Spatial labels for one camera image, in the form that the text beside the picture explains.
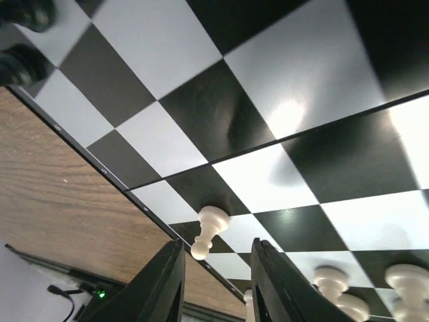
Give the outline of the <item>white chess pawn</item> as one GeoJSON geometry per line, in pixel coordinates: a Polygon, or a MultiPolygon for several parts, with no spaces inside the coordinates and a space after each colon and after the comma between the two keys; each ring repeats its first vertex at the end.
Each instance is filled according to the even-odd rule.
{"type": "Polygon", "coordinates": [[[200,234],[194,238],[190,248],[195,260],[204,260],[212,248],[212,240],[219,233],[226,231],[230,225],[230,216],[222,209],[205,206],[198,213],[200,234]]]}
{"type": "Polygon", "coordinates": [[[322,266],[314,271],[314,284],[324,298],[329,300],[353,321],[369,319],[368,304],[353,295],[346,294],[349,277],[332,266],[322,266]]]}
{"type": "Polygon", "coordinates": [[[428,270],[410,264],[397,264],[385,271],[385,282],[396,291],[393,302],[396,321],[428,321],[428,270]]]}

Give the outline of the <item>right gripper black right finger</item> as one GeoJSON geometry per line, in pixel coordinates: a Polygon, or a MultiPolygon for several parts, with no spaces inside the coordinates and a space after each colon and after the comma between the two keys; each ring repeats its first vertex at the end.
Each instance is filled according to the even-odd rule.
{"type": "Polygon", "coordinates": [[[267,240],[253,241],[251,284],[256,321],[353,321],[267,240]]]}

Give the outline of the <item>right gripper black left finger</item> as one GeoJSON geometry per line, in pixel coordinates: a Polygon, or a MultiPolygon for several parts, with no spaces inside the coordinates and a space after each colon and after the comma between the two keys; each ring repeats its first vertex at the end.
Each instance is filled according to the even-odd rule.
{"type": "Polygon", "coordinates": [[[84,320],[181,321],[184,285],[184,244],[181,239],[171,240],[121,292],[84,320]]]}

